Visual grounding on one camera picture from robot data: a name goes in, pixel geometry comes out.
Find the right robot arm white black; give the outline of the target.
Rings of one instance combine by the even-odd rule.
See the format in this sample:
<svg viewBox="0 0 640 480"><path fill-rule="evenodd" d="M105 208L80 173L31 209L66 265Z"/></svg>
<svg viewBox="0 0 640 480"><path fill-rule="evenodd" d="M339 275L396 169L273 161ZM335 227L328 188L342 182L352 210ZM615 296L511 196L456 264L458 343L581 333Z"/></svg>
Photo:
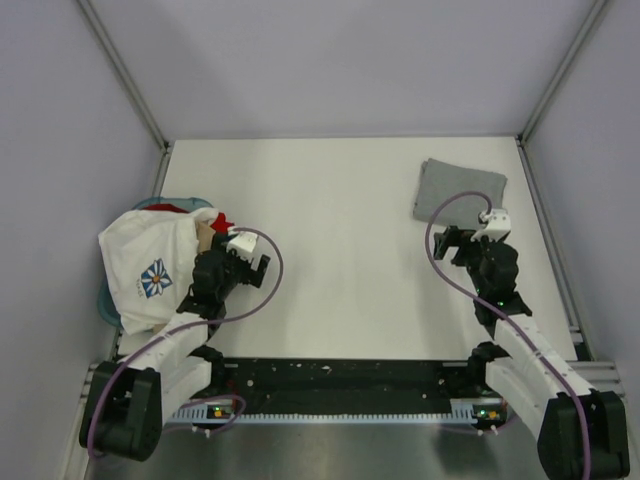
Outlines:
<svg viewBox="0 0 640 480"><path fill-rule="evenodd" d="M631 472L621 397L602 391L564 360L540 331L517 290L518 252L505 240L480 238L455 226L428 231L425 247L436 267L449 249L473 288L470 298L491 339L470 357L466 380L476 394L498 393L536 441L550 479L621 479Z"/></svg>

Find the grey t-shirt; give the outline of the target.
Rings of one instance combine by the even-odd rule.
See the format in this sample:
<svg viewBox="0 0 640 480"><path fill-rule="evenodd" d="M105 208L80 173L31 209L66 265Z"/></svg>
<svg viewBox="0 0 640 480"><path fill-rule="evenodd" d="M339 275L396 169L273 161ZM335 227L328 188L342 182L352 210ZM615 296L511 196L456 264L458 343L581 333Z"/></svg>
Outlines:
<svg viewBox="0 0 640 480"><path fill-rule="evenodd" d="M506 185L507 177L503 174L429 159L421 165L412 217L428 222L447 199L470 191L485 194L494 208L501 208ZM487 203L481 197L465 196L446 206L438 215L436 224L475 230L479 225L479 213L486 207Z"/></svg>

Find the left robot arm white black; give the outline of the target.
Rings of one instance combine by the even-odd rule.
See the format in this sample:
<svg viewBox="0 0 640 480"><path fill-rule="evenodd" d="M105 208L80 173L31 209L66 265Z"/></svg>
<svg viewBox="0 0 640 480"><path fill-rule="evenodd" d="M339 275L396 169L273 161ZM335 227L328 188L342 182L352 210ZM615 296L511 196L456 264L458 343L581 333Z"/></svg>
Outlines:
<svg viewBox="0 0 640 480"><path fill-rule="evenodd" d="M224 390L225 370L199 352L220 325L232 322L229 294L239 285L262 285L270 258L258 256L256 247L270 240L248 227L214 239L196 256L187 293L168 324L133 353L97 365L78 436L90 458L147 460L176 411L197 404L199 392L212 397Z"/></svg>

